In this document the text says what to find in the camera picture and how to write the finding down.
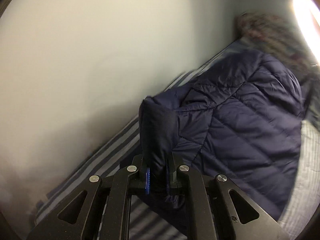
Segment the black linkage arm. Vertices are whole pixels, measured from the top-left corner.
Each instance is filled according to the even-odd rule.
[[[168,159],[171,195],[185,195],[188,239],[248,240],[289,237],[229,178],[201,175]],[[142,155],[115,175],[93,175],[82,182],[29,234],[27,240],[127,240],[131,195],[144,195],[148,169]]]

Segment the striped bedsheet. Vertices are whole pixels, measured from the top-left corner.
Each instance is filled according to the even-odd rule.
[[[180,75],[172,84],[170,84],[167,89],[172,87],[178,87],[186,84],[196,76],[201,75],[203,72],[207,71],[210,67],[212,67],[217,61],[225,58],[227,55],[232,53],[239,53],[248,47],[242,44],[240,41],[235,41],[230,44],[223,51],[218,53],[216,56],[207,61],[200,68],[190,71],[188,73],[183,73]],[[303,134],[309,134],[307,130],[310,130],[312,125],[303,125],[302,129],[306,131],[302,131]],[[320,136],[317,134],[317,130],[314,129],[313,137],[310,139],[309,137],[302,136],[303,147],[301,150],[303,151],[304,158],[300,158],[298,176],[296,179],[296,185],[299,185],[300,176],[304,179],[308,175],[306,175],[306,170],[311,172],[310,167],[305,164],[308,160],[317,159],[318,162],[313,162],[313,168],[315,170],[320,170],[320,147],[315,147],[315,144],[319,145]],[[53,189],[51,192],[47,194],[48,200],[43,202],[40,201],[37,204],[37,213],[35,217],[35,224],[39,223],[55,206],[65,197],[67,196],[75,187],[77,187],[84,179],[87,179],[91,175],[97,174],[102,177],[111,176],[115,174],[119,169],[120,162],[126,158],[132,151],[140,144],[139,141],[139,122],[138,116],[133,118],[117,135],[115,135],[108,143],[106,143],[103,147],[101,147],[94,155],[92,155],[89,159],[83,162],[70,176],[67,178],[62,184]],[[320,191],[320,172],[313,173],[313,176],[310,177],[310,184],[316,183],[318,187],[312,188],[312,195],[309,199],[319,200]],[[301,189],[304,191],[306,195],[309,194],[310,187],[304,187]],[[290,234],[291,239],[294,237],[298,231],[301,231],[305,225],[306,221],[308,222],[313,212],[316,210],[317,205],[314,204],[310,206],[310,203],[302,203],[300,199],[300,205],[297,205],[297,196],[301,194],[301,192],[297,192],[295,194],[296,186],[293,190],[292,197],[288,204],[288,212],[290,214],[287,215],[287,212],[284,212],[280,225]],[[304,205],[308,205],[309,208],[303,209]],[[293,219],[292,217],[303,216],[305,219],[303,221]],[[181,234],[176,228],[171,226],[167,221],[163,220],[156,213],[151,211],[151,209],[143,203],[139,198],[133,196],[132,197],[132,205],[131,205],[131,216],[130,216],[130,240],[135,239],[155,239],[155,240],[174,240],[174,239],[187,239],[186,236]]]

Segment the navy puffer jacket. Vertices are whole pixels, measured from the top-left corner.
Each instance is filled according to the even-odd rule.
[[[249,50],[147,97],[141,146],[158,185],[172,151],[205,175],[226,174],[278,220],[297,172],[302,110],[294,75],[272,56]]]

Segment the bed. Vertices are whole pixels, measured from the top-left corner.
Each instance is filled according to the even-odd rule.
[[[167,89],[182,86],[207,71],[221,59],[248,49],[238,40],[211,58],[200,68],[181,74]],[[291,198],[278,223],[295,239],[307,225],[320,203],[320,133],[309,120],[301,127],[301,152],[298,173]],[[47,194],[47,201],[37,204],[35,224],[39,223],[65,196],[89,176],[111,176],[139,149],[138,116],[116,136],[83,162],[62,184]],[[130,239],[186,239],[176,228],[154,213],[138,197],[132,197]]]

